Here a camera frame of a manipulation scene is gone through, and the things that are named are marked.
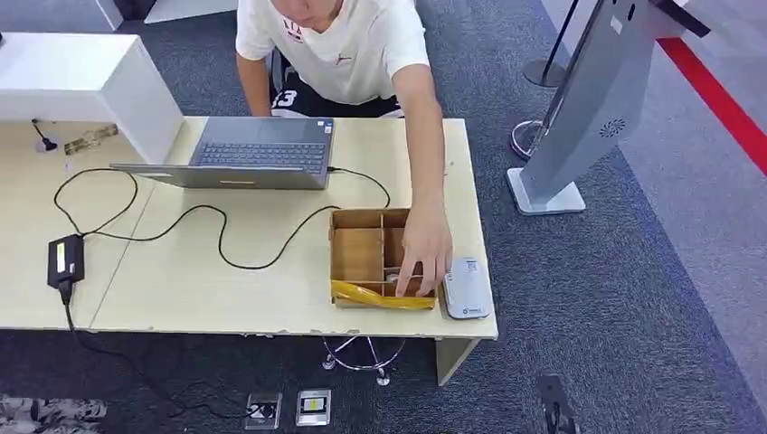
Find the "laptop keyboard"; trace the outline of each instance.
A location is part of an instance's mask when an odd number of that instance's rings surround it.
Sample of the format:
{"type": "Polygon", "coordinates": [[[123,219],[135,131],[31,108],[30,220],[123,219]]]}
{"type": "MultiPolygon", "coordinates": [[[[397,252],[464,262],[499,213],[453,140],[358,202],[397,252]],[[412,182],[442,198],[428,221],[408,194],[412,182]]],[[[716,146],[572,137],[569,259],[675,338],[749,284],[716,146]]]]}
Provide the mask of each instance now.
{"type": "Polygon", "coordinates": [[[325,169],[324,144],[306,143],[201,143],[194,165],[232,167],[300,167],[321,175],[325,169]]]}

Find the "man's left arm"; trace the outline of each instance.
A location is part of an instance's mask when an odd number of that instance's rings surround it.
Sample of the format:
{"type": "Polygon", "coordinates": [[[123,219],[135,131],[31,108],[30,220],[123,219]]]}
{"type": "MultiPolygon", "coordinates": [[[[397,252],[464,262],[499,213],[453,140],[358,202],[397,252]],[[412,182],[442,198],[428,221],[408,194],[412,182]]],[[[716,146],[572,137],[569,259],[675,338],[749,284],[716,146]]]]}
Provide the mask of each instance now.
{"type": "Polygon", "coordinates": [[[404,295],[415,264],[420,262],[423,280],[418,295],[424,296],[442,282],[452,262],[444,200],[442,109],[427,65],[412,64],[399,69],[393,75],[393,86],[405,115],[412,184],[412,207],[402,240],[405,257],[397,295],[404,295]]]}

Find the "black shorts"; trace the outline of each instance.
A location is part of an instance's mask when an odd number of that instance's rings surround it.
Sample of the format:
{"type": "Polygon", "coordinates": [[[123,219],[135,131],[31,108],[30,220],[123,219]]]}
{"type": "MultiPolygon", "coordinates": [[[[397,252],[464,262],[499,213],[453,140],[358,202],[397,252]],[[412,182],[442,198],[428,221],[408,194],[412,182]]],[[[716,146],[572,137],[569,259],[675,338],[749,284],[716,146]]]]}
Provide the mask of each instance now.
{"type": "Polygon", "coordinates": [[[271,114],[281,118],[403,118],[397,97],[376,98],[359,105],[324,99],[290,69],[282,90],[271,103],[271,114]]]}

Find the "desk leg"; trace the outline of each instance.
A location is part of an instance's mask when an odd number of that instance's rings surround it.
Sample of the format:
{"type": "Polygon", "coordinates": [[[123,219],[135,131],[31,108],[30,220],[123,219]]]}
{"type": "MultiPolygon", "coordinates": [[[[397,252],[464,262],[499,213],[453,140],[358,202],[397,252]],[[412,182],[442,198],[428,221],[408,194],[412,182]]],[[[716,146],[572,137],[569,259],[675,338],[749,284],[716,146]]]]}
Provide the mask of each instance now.
{"type": "Polygon", "coordinates": [[[479,344],[479,339],[441,339],[436,343],[437,384],[444,386],[479,344]]]}

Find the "floor socket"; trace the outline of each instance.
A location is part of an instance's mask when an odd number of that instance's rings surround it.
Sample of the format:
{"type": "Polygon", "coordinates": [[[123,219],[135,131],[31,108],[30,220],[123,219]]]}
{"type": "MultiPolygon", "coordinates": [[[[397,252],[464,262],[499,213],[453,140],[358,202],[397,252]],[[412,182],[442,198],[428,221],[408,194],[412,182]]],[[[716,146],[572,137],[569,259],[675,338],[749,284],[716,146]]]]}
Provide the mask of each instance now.
{"type": "Polygon", "coordinates": [[[252,414],[245,418],[245,430],[277,429],[281,409],[282,393],[251,393],[246,411],[252,414]]]}
{"type": "Polygon", "coordinates": [[[301,391],[296,408],[297,427],[321,427],[330,423],[330,390],[301,391]]]}

